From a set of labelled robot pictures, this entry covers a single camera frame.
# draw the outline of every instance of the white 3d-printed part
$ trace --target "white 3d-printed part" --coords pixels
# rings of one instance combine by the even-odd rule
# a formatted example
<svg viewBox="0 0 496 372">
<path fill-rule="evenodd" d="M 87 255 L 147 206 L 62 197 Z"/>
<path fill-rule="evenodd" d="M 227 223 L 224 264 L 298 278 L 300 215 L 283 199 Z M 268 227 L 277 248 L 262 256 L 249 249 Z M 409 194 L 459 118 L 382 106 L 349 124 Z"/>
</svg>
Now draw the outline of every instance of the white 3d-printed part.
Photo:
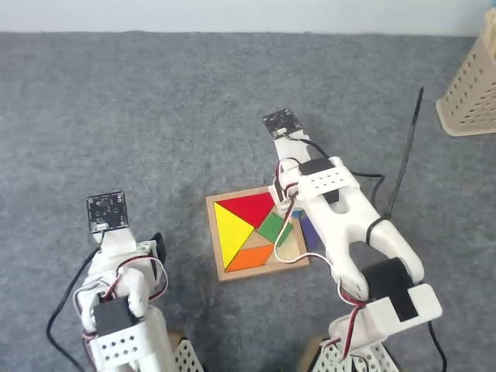
<svg viewBox="0 0 496 372">
<path fill-rule="evenodd" d="M 188 339 L 181 340 L 174 355 L 179 372 L 203 372 L 203 367 L 196 356 L 195 349 Z"/>
<path fill-rule="evenodd" d="M 374 347 L 356 350 L 342 363 L 341 351 L 335 346 L 327 347 L 320 353 L 312 372 L 351 372 L 352 359 L 358 372 L 399 372 L 389 353 L 380 343 Z"/>
</svg>

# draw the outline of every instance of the red triangle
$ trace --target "red triangle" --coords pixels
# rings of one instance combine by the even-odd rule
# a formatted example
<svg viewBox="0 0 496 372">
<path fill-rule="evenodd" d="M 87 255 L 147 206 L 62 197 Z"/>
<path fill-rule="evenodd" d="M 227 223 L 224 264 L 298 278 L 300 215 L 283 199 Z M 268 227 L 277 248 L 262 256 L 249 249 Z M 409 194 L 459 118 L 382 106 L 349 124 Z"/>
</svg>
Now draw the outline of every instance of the red triangle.
<svg viewBox="0 0 496 372">
<path fill-rule="evenodd" d="M 270 210 L 274 207 L 274 202 L 268 192 L 217 202 L 231 213 L 240 217 L 243 221 L 248 222 L 255 229 L 258 229 Z"/>
</svg>

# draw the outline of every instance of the black wire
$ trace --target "black wire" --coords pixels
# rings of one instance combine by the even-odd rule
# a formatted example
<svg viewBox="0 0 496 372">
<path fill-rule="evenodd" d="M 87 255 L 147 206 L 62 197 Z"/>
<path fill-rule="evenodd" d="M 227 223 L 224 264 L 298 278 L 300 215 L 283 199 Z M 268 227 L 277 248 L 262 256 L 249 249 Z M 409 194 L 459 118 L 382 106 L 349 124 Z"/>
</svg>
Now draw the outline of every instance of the black wire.
<svg viewBox="0 0 496 372">
<path fill-rule="evenodd" d="M 365 363 L 365 368 L 366 368 L 365 371 L 366 372 L 369 372 L 369 361 L 367 360 L 367 358 L 365 356 L 356 355 L 356 354 L 350 354 L 350 357 L 355 357 L 355 358 L 361 359 Z"/>
<path fill-rule="evenodd" d="M 315 142 L 312 142 L 310 139 L 305 139 L 305 138 L 292 138 L 289 135 L 285 136 L 286 139 L 290 141 L 299 141 L 303 142 L 309 146 L 313 146 L 317 151 L 321 153 L 321 155 L 329 159 L 329 155 Z M 379 178 L 377 181 L 376 185 L 374 186 L 374 189 L 372 190 L 372 195 L 370 196 L 370 202 L 372 203 L 372 206 L 376 208 L 376 196 L 377 196 L 377 190 L 379 190 L 379 187 L 382 185 L 384 180 L 386 179 L 386 176 L 383 174 L 376 174 L 376 173 L 361 173 L 361 172 L 355 172 L 354 170 L 350 170 L 351 174 L 353 176 L 357 177 L 366 177 L 366 178 Z"/>
<path fill-rule="evenodd" d="M 429 327 L 429 333 L 431 334 L 432 341 L 434 342 L 434 345 L 436 345 L 436 349 L 443 360 L 443 368 L 441 371 L 446 372 L 446 368 L 448 367 L 448 359 L 446 358 L 446 354 L 444 353 L 443 348 L 436 337 L 434 327 L 432 327 L 432 322 L 427 322 L 427 326 Z"/>
<path fill-rule="evenodd" d="M 408 134 L 408 140 L 407 140 L 407 144 L 406 144 L 406 148 L 405 148 L 405 153 L 403 154 L 403 161 L 401 162 L 401 167 L 400 167 L 400 171 L 398 174 L 398 178 L 396 179 L 396 185 L 394 186 L 393 193 L 391 194 L 391 197 L 389 198 L 389 202 L 387 204 L 388 207 L 386 208 L 386 211 L 382 214 L 381 217 L 379 217 L 374 222 L 372 222 L 367 229 L 367 233 L 366 233 L 366 237 L 365 237 L 365 243 L 367 243 L 368 245 L 370 245 L 370 234 L 372 233 L 372 230 L 374 229 L 374 227 L 377 226 L 380 222 L 384 221 L 385 219 L 391 218 L 391 213 L 393 211 L 394 202 L 396 202 L 398 192 L 400 191 L 401 183 L 403 181 L 403 176 L 405 176 L 405 172 L 406 172 L 406 166 L 408 165 L 408 159 L 410 158 L 410 153 L 412 151 L 413 137 L 415 135 L 415 128 L 417 126 L 417 120 L 419 117 L 418 113 L 420 112 L 420 105 L 422 104 L 423 95 L 424 95 L 424 87 L 421 87 L 420 90 L 418 91 L 417 103 L 415 105 L 415 111 L 414 111 L 413 118 L 412 118 L 412 124 L 410 125 L 410 133 Z M 378 188 L 379 187 L 376 185 L 376 187 L 372 191 L 374 199 L 375 199 L 375 194 L 377 193 Z"/>
<path fill-rule="evenodd" d="M 415 105 L 415 112 L 412 118 L 412 124 L 410 125 L 410 133 L 408 134 L 408 141 L 406 143 L 405 154 L 403 155 L 403 161 L 401 162 L 400 172 L 398 174 L 398 179 L 396 180 L 396 185 L 394 186 L 393 193 L 387 204 L 385 215 L 390 215 L 393 211 L 394 202 L 396 202 L 396 197 L 400 191 L 401 182 L 403 181 L 403 176 L 405 175 L 406 166 L 408 165 L 408 159 L 410 157 L 410 152 L 412 150 L 413 136 L 415 135 L 415 128 L 417 126 L 417 120 L 420 112 L 420 105 L 422 104 L 422 97 L 424 95 L 424 87 L 421 87 L 418 91 L 417 103 Z"/>
<path fill-rule="evenodd" d="M 310 146 L 313 146 L 317 151 L 319 151 L 321 153 L 321 155 L 326 158 L 326 159 L 329 159 L 329 155 L 315 142 L 312 142 L 310 139 L 305 139 L 305 138 L 292 138 L 290 137 L 288 134 L 286 135 L 286 138 L 290 141 L 299 141 L 299 142 L 303 142 L 307 145 L 310 145 Z"/>
<path fill-rule="evenodd" d="M 76 282 L 81 276 L 81 273 L 83 272 L 84 268 L 91 262 L 91 260 L 93 260 L 95 254 L 100 250 L 100 246 L 102 245 L 104 236 L 105 236 L 105 231 L 102 232 L 102 239 L 100 240 L 98 247 L 95 248 L 95 250 L 93 250 L 93 252 L 91 252 L 90 255 L 86 257 L 86 259 L 84 259 L 83 264 L 81 265 L 76 275 L 72 278 L 71 282 L 67 286 L 67 289 L 65 290 L 64 295 L 62 296 L 62 299 L 59 302 L 59 305 L 55 308 L 52 315 L 50 316 L 50 319 L 48 320 L 48 323 L 46 324 L 46 334 L 47 334 L 46 337 L 48 338 L 50 343 L 53 345 L 55 349 L 57 349 L 62 355 L 64 355 L 80 372 L 84 372 L 84 368 L 54 339 L 54 337 L 52 336 L 52 326 L 53 323 L 55 322 L 55 319 L 57 319 L 57 316 L 59 316 L 60 312 L 62 311 L 62 308 L 67 302 L 67 299 L 71 295 L 72 289 L 76 285 Z"/>
</svg>

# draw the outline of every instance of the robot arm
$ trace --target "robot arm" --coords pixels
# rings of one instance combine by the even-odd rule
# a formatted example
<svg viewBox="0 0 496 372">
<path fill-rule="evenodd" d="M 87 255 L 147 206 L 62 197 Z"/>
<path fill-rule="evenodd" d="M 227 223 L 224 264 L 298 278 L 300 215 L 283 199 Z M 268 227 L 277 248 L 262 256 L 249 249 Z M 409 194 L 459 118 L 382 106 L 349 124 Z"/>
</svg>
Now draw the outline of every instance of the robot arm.
<svg viewBox="0 0 496 372">
<path fill-rule="evenodd" d="M 74 304 L 95 369 L 176 371 L 165 319 L 149 305 L 167 289 L 160 234 L 136 243 L 127 226 L 122 192 L 88 198 L 88 218 L 101 250 L 83 286 L 74 293 Z M 162 276 L 166 284 L 150 296 Z"/>
<path fill-rule="evenodd" d="M 309 138 L 287 109 L 263 122 L 279 156 L 277 176 L 269 187 L 277 209 L 286 212 L 294 199 L 294 209 L 305 211 L 324 244 L 333 279 L 351 297 L 367 302 L 356 315 L 351 349 L 373 345 L 441 316 L 433 289 L 421 284 L 422 262 L 394 225 L 388 220 L 379 222 L 367 242 L 367 230 L 380 215 L 341 159 L 311 159 Z M 359 241 L 367 242 L 387 260 L 359 270 L 350 257 L 350 244 Z M 349 319 L 348 315 L 333 322 L 330 336 L 345 340 Z"/>
</svg>

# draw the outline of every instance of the gray carpet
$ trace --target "gray carpet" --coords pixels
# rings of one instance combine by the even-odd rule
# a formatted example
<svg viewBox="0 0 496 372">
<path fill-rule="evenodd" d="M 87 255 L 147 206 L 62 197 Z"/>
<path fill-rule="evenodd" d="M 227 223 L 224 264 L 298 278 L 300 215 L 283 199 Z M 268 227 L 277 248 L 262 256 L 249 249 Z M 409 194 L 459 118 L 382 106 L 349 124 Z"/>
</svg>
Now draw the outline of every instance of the gray carpet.
<svg viewBox="0 0 496 372">
<path fill-rule="evenodd" d="M 434 107 L 472 42 L 0 34 L 0 370 L 72 370 L 45 325 L 93 248 L 85 197 L 120 189 L 136 238 L 166 236 L 171 286 L 157 304 L 209 370 L 293 370 L 312 335 L 350 309 L 319 262 L 220 284 L 205 196 L 270 183 L 276 153 L 260 118 L 289 107 L 349 167 L 387 175 L 384 205 L 421 85 L 394 223 L 444 307 L 435 327 L 449 370 L 492 370 L 496 137 L 447 136 Z M 54 333 L 89 370 L 80 330 L 67 304 Z M 440 370 L 426 326 L 387 344 L 408 370 Z"/>
</svg>

